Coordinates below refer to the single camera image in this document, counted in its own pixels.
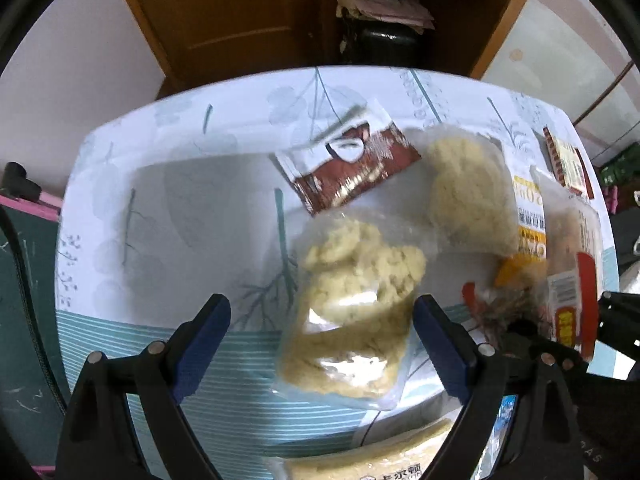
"tablecloth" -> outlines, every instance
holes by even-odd
[[[220,292],[232,303],[230,333],[182,408],[224,478],[269,478],[263,455],[360,446],[443,412],[450,399],[424,349],[394,412],[290,402],[270,390],[280,330],[293,305],[294,240],[309,218],[270,154],[308,144],[374,98],[410,140],[450,123],[508,143],[545,167],[548,126],[588,160],[562,110],[467,78],[404,68],[263,73],[134,110],[89,134],[65,193],[56,305],[70,386],[92,350],[109,357],[140,352]],[[422,207],[426,186],[410,171],[364,194],[360,204],[390,212]],[[609,218],[595,187],[605,288],[617,290]],[[488,256],[444,254],[430,267],[428,287],[454,320],[465,321],[462,284],[487,282],[495,266]],[[614,353],[599,346],[592,369],[610,374],[613,361]],[[152,472],[163,476],[140,404],[131,398],[130,406]]]

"screw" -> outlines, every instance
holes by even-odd
[[[95,365],[98,361],[100,361],[100,359],[102,359],[102,352],[98,352],[97,350],[94,352],[91,352],[86,357],[86,360],[92,365]]]
[[[542,352],[542,354],[540,354],[540,360],[545,364],[545,365],[549,365],[549,366],[553,366],[554,364],[556,364],[556,358],[553,357],[551,354],[549,354],[548,352]]]
[[[478,345],[478,351],[485,357],[491,357],[495,354],[495,348],[489,343],[482,343],[481,345]]]
[[[146,351],[151,355],[158,355],[159,353],[162,353],[162,350],[164,350],[164,341],[153,341],[152,343],[149,343],[148,347],[146,347]]]

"wooden cabinet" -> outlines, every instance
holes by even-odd
[[[420,68],[481,77],[526,0],[420,0],[436,31]],[[335,0],[127,0],[175,90],[338,63]]]

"green board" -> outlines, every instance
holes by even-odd
[[[33,307],[63,397],[70,393],[56,329],[54,277],[58,224],[4,208],[27,267]],[[62,428],[60,412],[31,341],[14,258],[0,232],[0,420],[32,465],[53,465]]]

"brown wooden door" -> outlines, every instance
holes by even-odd
[[[321,59],[319,0],[127,2],[178,87]]]

